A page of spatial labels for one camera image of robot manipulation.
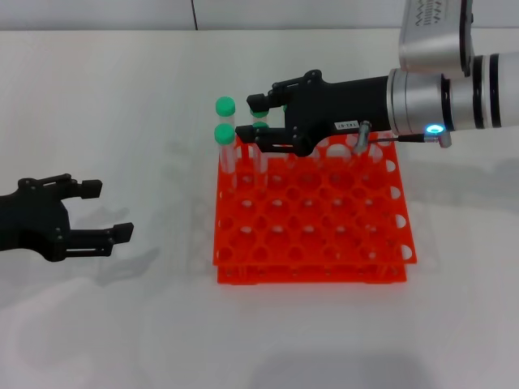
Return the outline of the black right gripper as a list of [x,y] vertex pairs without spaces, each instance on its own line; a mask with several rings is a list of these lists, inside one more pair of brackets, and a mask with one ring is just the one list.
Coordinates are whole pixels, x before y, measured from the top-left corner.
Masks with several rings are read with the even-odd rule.
[[372,131],[389,130],[387,89],[387,75],[329,83],[320,71],[309,71],[247,98],[250,110],[286,105],[285,128],[237,126],[235,133],[263,153],[309,156],[323,139],[358,131],[354,122],[369,122]]

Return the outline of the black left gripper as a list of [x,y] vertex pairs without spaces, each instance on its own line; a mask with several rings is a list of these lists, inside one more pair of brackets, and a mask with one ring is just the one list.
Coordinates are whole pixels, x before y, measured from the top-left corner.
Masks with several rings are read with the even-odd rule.
[[64,199],[97,199],[102,182],[78,182],[69,173],[43,179],[22,178],[15,192],[1,197],[1,250],[32,250],[49,262],[67,258],[109,257],[127,243],[132,223],[107,229],[71,229]]

